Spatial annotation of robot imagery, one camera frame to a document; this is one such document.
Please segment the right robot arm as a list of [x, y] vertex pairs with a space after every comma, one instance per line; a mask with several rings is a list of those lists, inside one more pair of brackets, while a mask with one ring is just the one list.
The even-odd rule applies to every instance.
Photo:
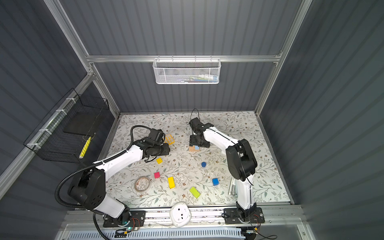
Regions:
[[189, 125], [193, 132], [191, 135], [193, 143], [203, 148], [213, 144], [226, 155], [229, 172], [235, 179], [238, 193], [237, 206], [244, 211], [250, 210], [255, 205], [252, 187], [258, 166], [250, 143], [246, 139], [234, 139], [212, 124], [202, 123], [199, 118], [190, 120]]

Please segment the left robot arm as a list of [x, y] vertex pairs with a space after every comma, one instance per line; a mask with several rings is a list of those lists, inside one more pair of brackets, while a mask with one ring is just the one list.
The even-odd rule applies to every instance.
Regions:
[[162, 130], [141, 125], [134, 126], [131, 129], [131, 142], [127, 148], [94, 162], [89, 168], [70, 178], [68, 195], [86, 210], [115, 219], [122, 218], [128, 213], [129, 208], [110, 195], [109, 182], [138, 162], [169, 154], [170, 147]]

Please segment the yellow rectangular block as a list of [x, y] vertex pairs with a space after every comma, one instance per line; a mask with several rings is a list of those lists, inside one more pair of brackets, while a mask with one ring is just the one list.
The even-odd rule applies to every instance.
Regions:
[[168, 178], [168, 183], [169, 183], [169, 188], [170, 188], [170, 189], [173, 189], [173, 188], [176, 187], [174, 177], [169, 177], [169, 178]]

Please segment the lime green block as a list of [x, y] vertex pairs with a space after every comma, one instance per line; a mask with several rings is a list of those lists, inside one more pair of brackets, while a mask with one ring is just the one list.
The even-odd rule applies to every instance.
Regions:
[[195, 187], [191, 187], [189, 189], [190, 193], [196, 198], [198, 199], [199, 196], [201, 195], [201, 193], [195, 188]]

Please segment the yellow calculator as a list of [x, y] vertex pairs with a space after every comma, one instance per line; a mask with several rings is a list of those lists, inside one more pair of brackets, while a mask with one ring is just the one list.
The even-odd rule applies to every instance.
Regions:
[[164, 143], [166, 143], [168, 145], [172, 145], [175, 143], [175, 139], [171, 134], [166, 134]]

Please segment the magenta cube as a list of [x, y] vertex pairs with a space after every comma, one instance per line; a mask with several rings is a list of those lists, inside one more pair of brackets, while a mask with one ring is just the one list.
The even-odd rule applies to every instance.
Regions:
[[154, 173], [154, 177], [155, 177], [156, 179], [158, 179], [158, 178], [161, 177], [161, 174], [160, 174], [159, 172], [156, 172], [156, 173]]

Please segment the clear tape roll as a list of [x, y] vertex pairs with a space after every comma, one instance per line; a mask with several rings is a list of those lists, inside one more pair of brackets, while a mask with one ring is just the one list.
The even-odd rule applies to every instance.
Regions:
[[137, 192], [145, 192], [147, 191], [151, 186], [151, 179], [145, 176], [139, 177], [135, 184], [134, 184], [134, 189]]

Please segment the white round device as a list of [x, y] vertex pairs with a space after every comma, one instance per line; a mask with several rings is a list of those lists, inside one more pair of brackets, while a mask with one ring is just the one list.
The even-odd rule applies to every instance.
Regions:
[[185, 202], [179, 202], [171, 207], [170, 219], [175, 227], [181, 228], [187, 225], [191, 218], [191, 212]]

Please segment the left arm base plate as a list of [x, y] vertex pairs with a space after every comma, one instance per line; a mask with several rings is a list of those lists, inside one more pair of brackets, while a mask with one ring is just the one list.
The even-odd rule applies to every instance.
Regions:
[[124, 211], [118, 218], [104, 216], [104, 228], [139, 228], [144, 225], [146, 211]]

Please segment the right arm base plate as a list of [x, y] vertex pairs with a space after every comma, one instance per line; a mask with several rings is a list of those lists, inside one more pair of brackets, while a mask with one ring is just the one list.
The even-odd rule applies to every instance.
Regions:
[[237, 208], [226, 208], [222, 213], [222, 218], [224, 218], [227, 225], [233, 224], [252, 224], [260, 225], [265, 223], [265, 217], [263, 210], [256, 207], [255, 209], [242, 211]]

